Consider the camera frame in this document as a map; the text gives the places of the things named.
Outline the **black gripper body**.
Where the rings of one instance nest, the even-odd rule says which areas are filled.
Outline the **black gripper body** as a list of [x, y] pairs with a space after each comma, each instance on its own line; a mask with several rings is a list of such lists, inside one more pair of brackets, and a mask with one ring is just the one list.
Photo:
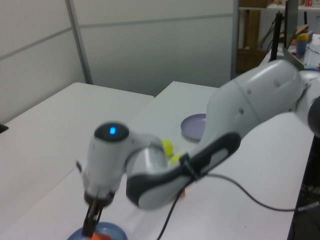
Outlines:
[[84, 192], [84, 200], [93, 206], [96, 203], [97, 208], [104, 208], [110, 205], [114, 200], [115, 192], [108, 192], [106, 196], [91, 196], [86, 191]]

